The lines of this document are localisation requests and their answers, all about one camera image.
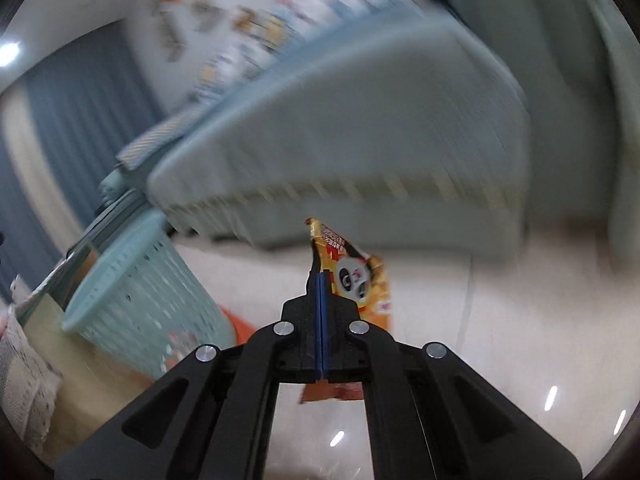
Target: light blue plastic basket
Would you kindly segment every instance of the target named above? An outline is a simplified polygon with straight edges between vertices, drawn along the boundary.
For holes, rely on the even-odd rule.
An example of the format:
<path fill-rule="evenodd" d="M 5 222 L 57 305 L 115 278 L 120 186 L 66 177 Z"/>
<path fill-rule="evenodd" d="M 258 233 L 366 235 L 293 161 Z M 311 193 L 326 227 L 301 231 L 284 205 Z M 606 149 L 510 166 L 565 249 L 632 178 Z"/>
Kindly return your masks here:
<path fill-rule="evenodd" d="M 62 320 L 116 359 L 154 378 L 197 345 L 236 343 L 230 321 L 187 268 L 152 210 L 98 259 Z"/>

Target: floor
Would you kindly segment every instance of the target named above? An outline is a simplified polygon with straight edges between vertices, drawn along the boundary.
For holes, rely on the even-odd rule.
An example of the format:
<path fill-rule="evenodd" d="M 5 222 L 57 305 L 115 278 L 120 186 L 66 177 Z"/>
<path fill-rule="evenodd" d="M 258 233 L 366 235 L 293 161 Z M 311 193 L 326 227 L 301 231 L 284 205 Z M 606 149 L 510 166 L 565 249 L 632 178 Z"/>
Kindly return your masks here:
<path fill-rule="evenodd" d="M 265 252 L 177 236 L 210 295 L 256 326 L 304 294 L 308 246 Z M 640 272 L 614 270 L 590 234 L 532 234 L 513 262 L 381 251 L 396 340 L 439 340 L 578 458 L 587 474 L 640 399 Z M 558 389 L 545 411 L 549 391 Z M 372 478 L 364 403 L 299 404 L 281 386 L 265 478 Z M 330 443 L 339 431 L 344 437 Z"/>

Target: white wall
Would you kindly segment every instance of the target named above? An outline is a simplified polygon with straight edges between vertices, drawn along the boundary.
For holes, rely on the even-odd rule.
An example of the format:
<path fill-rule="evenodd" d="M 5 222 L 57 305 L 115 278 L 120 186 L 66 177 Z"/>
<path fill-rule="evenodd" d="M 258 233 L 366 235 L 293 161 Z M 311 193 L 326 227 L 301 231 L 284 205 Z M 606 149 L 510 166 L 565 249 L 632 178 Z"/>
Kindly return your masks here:
<path fill-rule="evenodd" d="M 198 69 L 220 46 L 228 31 L 229 11 L 238 5 L 263 9 L 270 4 L 270 0 L 214 0 L 218 7 L 227 11 L 227 19 L 210 32 L 197 32 L 195 29 L 199 22 L 190 11 L 192 1 L 183 0 L 168 7 L 186 41 L 182 57 L 175 62 L 167 61 L 168 52 L 162 47 L 158 32 L 159 19 L 151 15 L 150 0 L 134 0 L 126 19 L 129 45 L 167 113 L 175 111 L 187 101 Z"/>
<path fill-rule="evenodd" d="M 70 41 L 125 17 L 132 0 L 25 0 L 2 42 L 20 43 L 20 56 L 0 68 L 0 92 Z"/>

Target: triangular cutout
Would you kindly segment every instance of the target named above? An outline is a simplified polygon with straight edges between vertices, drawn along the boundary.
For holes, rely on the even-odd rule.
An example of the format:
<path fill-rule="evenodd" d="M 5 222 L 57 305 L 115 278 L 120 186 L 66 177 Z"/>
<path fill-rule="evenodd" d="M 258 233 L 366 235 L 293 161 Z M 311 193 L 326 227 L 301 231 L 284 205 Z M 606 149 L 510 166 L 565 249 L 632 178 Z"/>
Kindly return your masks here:
<path fill-rule="evenodd" d="M 187 379 L 178 379 L 169 384 L 155 399 L 123 423 L 122 433 L 150 449 L 160 446 L 188 386 Z"/>
<path fill-rule="evenodd" d="M 453 379 L 460 400 L 464 405 L 478 439 L 487 444 L 515 430 L 514 423 L 464 377 Z"/>

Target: orange snack package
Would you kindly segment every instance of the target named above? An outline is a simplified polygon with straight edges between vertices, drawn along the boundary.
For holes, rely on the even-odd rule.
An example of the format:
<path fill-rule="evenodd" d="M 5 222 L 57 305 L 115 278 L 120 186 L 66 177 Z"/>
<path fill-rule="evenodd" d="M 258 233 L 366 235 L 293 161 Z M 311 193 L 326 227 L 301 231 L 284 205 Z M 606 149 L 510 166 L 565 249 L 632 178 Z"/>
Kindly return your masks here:
<path fill-rule="evenodd" d="M 319 272 L 330 272 L 332 293 L 355 301 L 360 319 L 390 330 L 391 302 L 382 258 L 357 249 L 315 218 L 309 218 L 306 223 L 311 229 Z M 329 384 L 319 381 L 305 387 L 300 402 L 363 398 L 360 383 Z"/>

